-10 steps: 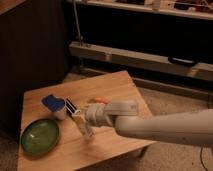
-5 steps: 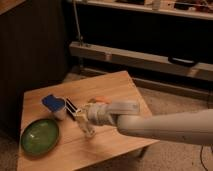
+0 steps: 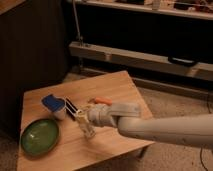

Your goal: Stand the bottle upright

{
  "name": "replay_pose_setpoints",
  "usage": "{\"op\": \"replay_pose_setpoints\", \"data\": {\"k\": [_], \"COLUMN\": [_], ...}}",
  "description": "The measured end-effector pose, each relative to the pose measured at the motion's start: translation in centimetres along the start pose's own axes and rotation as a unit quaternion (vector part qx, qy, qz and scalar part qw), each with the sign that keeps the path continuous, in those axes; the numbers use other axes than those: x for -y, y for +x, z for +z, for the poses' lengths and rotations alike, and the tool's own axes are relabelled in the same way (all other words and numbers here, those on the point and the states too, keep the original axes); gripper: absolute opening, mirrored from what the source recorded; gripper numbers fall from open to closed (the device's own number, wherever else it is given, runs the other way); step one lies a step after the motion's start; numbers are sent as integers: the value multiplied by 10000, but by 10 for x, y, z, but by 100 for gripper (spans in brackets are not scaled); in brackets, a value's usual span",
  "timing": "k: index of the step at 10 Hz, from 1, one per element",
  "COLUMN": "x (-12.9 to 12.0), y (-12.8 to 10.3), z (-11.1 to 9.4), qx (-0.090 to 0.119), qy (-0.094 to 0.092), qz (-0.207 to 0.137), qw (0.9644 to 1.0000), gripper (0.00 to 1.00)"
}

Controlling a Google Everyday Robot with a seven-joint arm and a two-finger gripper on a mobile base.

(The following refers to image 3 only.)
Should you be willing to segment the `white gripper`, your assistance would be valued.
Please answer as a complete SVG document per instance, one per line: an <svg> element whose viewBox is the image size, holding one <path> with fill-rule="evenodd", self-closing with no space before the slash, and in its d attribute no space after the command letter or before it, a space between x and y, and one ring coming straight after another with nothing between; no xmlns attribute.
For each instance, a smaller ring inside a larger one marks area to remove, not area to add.
<svg viewBox="0 0 213 171"><path fill-rule="evenodd" d="M77 109L76 114L87 113L89 122L96 127L116 127L117 119L109 113L110 107L105 104L89 104Z"/></svg>

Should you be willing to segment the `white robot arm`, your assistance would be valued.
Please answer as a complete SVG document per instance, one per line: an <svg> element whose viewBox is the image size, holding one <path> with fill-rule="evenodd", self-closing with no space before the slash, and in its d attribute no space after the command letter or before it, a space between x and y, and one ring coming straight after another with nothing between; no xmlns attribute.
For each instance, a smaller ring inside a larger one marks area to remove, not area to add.
<svg viewBox="0 0 213 171"><path fill-rule="evenodd" d="M95 127L113 127L124 137L213 150L213 115L143 119L138 103L93 104L78 117Z"/></svg>

